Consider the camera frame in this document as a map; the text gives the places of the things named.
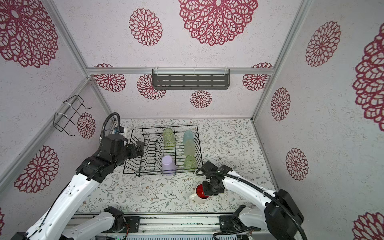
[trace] light blue cup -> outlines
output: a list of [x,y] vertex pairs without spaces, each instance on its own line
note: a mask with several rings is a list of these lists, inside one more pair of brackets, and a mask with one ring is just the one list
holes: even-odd
[[184,138],[183,138],[183,143],[185,145],[185,143],[187,142],[187,140],[192,140],[193,141],[193,132],[191,130],[187,130],[184,132]]

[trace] table surface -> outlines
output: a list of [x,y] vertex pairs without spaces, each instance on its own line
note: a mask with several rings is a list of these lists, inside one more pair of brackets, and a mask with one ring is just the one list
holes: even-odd
[[[250,119],[122,119],[128,129],[197,124],[203,162],[225,164],[244,178],[274,189]],[[117,167],[83,202],[78,212],[101,212],[109,206],[123,212],[233,212],[250,205],[238,194],[226,191],[203,204],[188,199],[205,180],[192,172],[173,176],[123,174]]]

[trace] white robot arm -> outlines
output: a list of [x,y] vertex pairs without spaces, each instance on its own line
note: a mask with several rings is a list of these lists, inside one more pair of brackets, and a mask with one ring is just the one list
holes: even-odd
[[[113,116],[118,119],[115,133],[104,136],[105,126]],[[102,126],[100,146],[96,153],[85,159],[76,169],[71,182],[62,190],[48,211],[27,232],[18,232],[11,240],[82,240],[90,239],[109,229],[118,232],[124,228],[123,212],[108,207],[93,219],[75,228],[64,230],[83,201],[108,174],[126,159],[144,154],[142,142],[126,144],[128,140],[126,136],[120,134],[122,131],[118,113],[110,114]]]
[[278,240],[293,240],[297,231],[306,239],[301,227],[304,217],[292,197],[280,189],[278,192],[255,185],[230,167],[220,168],[207,161],[196,172],[197,176],[205,176],[203,181],[205,196],[224,193],[224,189],[236,192],[250,201],[254,206],[240,206],[229,219],[230,226],[238,232],[254,227],[254,230],[268,229]]

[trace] red flower pattern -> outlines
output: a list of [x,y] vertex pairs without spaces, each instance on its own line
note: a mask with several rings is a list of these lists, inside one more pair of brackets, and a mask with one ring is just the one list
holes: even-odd
[[304,153],[297,148],[292,148],[285,159],[285,165],[291,177],[303,180],[308,174],[308,161]]
[[384,239],[384,216],[376,212],[359,215],[353,221],[353,240],[383,240]]
[[271,101],[271,113],[276,121],[283,120],[291,107],[291,100],[287,89],[279,88],[273,94]]
[[[270,63],[259,63],[253,66],[253,68],[271,68]],[[268,80],[267,74],[246,74],[243,76],[243,85],[246,89],[251,91],[257,91],[263,89],[266,81]]]
[[[114,68],[109,64],[101,63],[96,68]],[[97,84],[110,92],[120,92],[125,88],[125,78],[123,74],[95,74],[93,75]]]
[[23,67],[49,65],[58,35],[39,0],[0,1],[0,52]]
[[167,92],[166,90],[156,90],[153,88],[151,74],[140,76],[136,84],[139,93],[148,99],[155,100],[162,98]]
[[340,26],[330,21],[319,27],[308,43],[305,54],[307,63],[312,67],[321,66],[333,56],[340,42]]
[[1,212],[1,208],[0,208],[0,236],[1,236],[1,231],[3,230],[3,226],[4,226],[4,214]]
[[191,103],[196,108],[205,108],[212,102],[212,95],[204,90],[198,90],[191,95]]
[[384,23],[379,34],[364,48],[362,61],[355,67],[355,103],[364,109],[364,118],[384,131]]
[[55,179],[58,168],[57,153],[49,146],[43,146],[16,179],[14,186],[21,192],[37,193]]
[[223,45],[233,41],[252,21],[257,0],[179,0],[184,28],[200,43]]
[[144,8],[138,8],[132,13],[129,29],[133,37],[146,46],[157,44],[163,35],[159,19],[153,12]]
[[95,133],[96,123],[93,116],[89,113],[80,115],[77,121],[77,130],[83,138],[90,138]]

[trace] wire rack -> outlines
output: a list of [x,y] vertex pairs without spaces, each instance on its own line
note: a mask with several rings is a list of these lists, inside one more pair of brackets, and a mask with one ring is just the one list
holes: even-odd
[[[76,100],[80,103],[80,105],[79,105],[77,108],[74,108],[73,105],[75,104]],[[69,136],[72,136],[72,137],[73,137],[74,135],[69,134],[69,133],[65,130],[65,128],[67,127],[68,123],[71,122],[73,125],[77,126],[77,124],[74,123],[74,122],[72,121],[72,118],[73,118],[76,114],[79,115],[79,116],[81,116],[81,115],[79,114],[79,112],[78,112],[79,108],[80,108],[81,106],[83,106],[85,109],[91,109],[92,107],[87,108],[86,106],[84,106],[84,104],[83,104],[83,103],[84,103],[84,100],[83,100],[79,95],[74,95],[74,96],[68,98],[67,100],[65,100],[63,103],[68,104],[68,105],[70,106],[70,108],[68,108],[64,113],[55,113],[55,114],[53,115],[53,126],[54,126],[57,130],[59,130],[60,132],[63,132],[63,131],[64,131],[66,134],[68,134]],[[68,115],[66,114],[67,111],[68,111],[69,109],[73,109],[73,110],[74,110],[74,113],[72,114],[71,117],[68,117]],[[62,127],[61,125],[59,125],[59,121],[60,121],[60,119],[61,119],[61,118],[60,118],[60,115],[61,115],[61,116],[64,116],[66,119],[68,119],[68,121],[67,121],[67,123],[64,125],[64,127]]]
[[[166,128],[171,128],[174,132],[176,140],[176,146],[174,149],[164,148],[163,131]],[[183,137],[184,132],[187,130],[191,130],[194,134],[197,168],[184,168],[185,156]],[[195,172],[196,169],[203,165],[199,129],[197,125],[136,128],[132,130],[129,143],[136,144],[137,141],[144,142],[144,155],[133,159],[127,159],[124,164],[124,174],[136,174],[137,176],[156,174],[163,175],[164,173],[168,172],[163,171],[161,165],[161,159],[165,155],[172,156],[176,163],[176,171],[170,170],[172,172]]]

